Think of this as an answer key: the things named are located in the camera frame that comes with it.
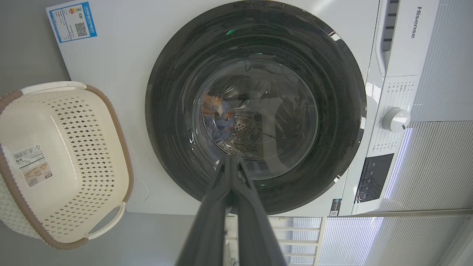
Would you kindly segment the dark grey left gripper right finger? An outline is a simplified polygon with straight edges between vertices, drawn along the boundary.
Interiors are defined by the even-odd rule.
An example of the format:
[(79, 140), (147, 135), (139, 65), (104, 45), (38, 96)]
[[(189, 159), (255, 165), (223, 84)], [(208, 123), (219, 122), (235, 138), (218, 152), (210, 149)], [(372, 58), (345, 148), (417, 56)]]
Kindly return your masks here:
[(240, 266), (285, 266), (282, 250), (241, 156), (231, 157), (231, 194), (238, 215)]

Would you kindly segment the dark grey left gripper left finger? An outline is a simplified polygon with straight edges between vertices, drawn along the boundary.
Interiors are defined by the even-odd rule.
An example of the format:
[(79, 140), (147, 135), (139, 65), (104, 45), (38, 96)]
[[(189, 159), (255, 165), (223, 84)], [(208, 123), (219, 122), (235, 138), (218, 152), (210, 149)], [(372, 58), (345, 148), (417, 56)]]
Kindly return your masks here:
[(227, 156), (218, 163), (176, 261), (177, 266), (222, 266), (224, 264), (227, 197), (230, 193), (227, 168), (230, 162), (231, 156)]

